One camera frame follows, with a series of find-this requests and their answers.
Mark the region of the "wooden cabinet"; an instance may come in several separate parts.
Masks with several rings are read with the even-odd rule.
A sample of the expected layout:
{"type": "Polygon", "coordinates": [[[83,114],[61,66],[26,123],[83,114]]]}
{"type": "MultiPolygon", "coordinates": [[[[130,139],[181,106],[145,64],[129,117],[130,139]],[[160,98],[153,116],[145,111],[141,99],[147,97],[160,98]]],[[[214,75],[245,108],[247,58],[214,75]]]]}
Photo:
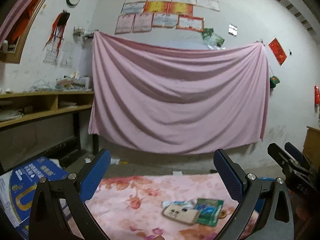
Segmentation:
{"type": "Polygon", "coordinates": [[[320,130],[308,126],[303,146],[303,154],[316,169],[320,166],[320,130]]]}

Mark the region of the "green white small box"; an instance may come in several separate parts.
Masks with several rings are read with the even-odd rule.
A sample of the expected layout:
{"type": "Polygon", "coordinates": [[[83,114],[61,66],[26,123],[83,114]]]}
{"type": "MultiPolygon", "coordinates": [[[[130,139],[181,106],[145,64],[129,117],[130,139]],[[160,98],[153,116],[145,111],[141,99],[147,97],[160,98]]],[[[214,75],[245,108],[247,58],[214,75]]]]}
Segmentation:
{"type": "Polygon", "coordinates": [[[195,206],[195,209],[200,212],[196,220],[197,224],[215,227],[223,205],[224,201],[220,199],[198,198],[195,206]]]}

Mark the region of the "pink floral blanket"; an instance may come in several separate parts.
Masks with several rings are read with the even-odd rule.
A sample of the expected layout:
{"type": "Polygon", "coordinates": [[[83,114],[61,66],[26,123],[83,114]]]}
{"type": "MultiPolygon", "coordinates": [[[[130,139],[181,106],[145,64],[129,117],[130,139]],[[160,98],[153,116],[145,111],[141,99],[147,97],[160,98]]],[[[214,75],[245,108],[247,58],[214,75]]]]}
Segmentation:
{"type": "Polygon", "coordinates": [[[86,206],[110,239],[214,239],[237,207],[220,176],[131,176],[101,181],[86,206]],[[163,216],[168,201],[223,200],[217,226],[185,225],[163,216]]]}

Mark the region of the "blue cardboard box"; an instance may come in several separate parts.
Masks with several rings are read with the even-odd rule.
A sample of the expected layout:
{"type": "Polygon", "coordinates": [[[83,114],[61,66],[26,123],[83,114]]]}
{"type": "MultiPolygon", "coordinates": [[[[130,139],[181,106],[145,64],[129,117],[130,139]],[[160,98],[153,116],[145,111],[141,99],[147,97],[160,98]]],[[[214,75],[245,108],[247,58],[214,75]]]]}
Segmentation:
{"type": "Polygon", "coordinates": [[[1,207],[23,239],[28,239],[30,209],[39,179],[61,180],[67,176],[56,161],[45,157],[1,175],[1,207]]]}

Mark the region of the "pink hanging cloth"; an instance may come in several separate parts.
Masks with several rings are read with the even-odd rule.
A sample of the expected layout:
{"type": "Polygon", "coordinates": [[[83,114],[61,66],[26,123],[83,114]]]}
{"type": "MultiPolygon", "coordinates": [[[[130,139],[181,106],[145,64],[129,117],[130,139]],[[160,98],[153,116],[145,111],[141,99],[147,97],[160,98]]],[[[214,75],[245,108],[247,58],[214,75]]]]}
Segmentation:
{"type": "Polygon", "coordinates": [[[88,131],[120,146],[203,154],[264,138],[270,85],[259,42],[190,50],[96,32],[92,74],[88,131]]]}

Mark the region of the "yellow wooden shelf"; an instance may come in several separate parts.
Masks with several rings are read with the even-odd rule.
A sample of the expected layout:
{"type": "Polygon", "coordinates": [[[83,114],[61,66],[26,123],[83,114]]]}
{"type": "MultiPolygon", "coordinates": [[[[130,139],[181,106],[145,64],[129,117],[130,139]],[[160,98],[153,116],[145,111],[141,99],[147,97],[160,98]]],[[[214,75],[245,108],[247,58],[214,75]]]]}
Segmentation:
{"type": "Polygon", "coordinates": [[[23,115],[1,121],[1,131],[60,115],[75,114],[92,108],[94,93],[79,91],[27,92],[1,94],[1,103],[10,101],[9,109],[23,115]]]}

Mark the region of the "green wall ornament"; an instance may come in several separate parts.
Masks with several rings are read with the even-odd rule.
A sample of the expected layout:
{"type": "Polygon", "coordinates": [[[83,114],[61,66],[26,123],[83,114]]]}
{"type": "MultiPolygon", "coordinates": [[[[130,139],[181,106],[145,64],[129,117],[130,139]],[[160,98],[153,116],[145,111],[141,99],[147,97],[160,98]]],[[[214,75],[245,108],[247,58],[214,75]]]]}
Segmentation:
{"type": "Polygon", "coordinates": [[[280,80],[276,76],[270,77],[270,89],[276,88],[276,85],[280,83],[280,80]]]}

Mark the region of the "red paper on wall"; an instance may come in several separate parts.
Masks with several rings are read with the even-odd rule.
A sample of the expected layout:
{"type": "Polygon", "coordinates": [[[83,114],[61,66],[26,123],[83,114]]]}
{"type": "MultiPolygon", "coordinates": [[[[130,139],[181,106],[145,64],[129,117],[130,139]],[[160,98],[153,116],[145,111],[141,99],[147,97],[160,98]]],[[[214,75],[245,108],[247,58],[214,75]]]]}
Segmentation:
{"type": "Polygon", "coordinates": [[[277,62],[281,66],[285,60],[287,59],[287,55],[285,54],[285,51],[283,50],[282,46],[280,45],[279,41],[274,38],[269,44],[269,48],[271,49],[272,53],[276,57],[277,62]]]}

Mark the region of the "red tassel wall ornament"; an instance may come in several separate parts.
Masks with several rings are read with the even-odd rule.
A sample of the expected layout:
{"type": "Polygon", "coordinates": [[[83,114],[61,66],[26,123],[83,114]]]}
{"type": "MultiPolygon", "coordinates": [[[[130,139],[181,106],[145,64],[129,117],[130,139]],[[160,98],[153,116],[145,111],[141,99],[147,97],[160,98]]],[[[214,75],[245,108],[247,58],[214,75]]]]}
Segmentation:
{"type": "Polygon", "coordinates": [[[52,30],[50,32],[50,36],[48,38],[48,41],[45,44],[45,48],[49,43],[56,43],[56,45],[53,45],[53,48],[56,50],[56,58],[59,55],[60,47],[63,42],[63,35],[65,32],[65,28],[67,25],[67,22],[69,20],[70,13],[67,10],[63,10],[60,14],[58,14],[57,18],[52,24],[52,30]]]}

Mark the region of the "wall certificates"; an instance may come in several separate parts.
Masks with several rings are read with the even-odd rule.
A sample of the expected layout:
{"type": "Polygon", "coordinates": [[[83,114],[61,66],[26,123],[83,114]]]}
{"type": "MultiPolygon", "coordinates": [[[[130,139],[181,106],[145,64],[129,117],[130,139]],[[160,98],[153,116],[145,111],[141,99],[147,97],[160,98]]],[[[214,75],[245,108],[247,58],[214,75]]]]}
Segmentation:
{"type": "Polygon", "coordinates": [[[148,33],[153,28],[204,32],[204,18],[194,8],[220,11],[216,0],[125,0],[115,34],[148,33]]]}

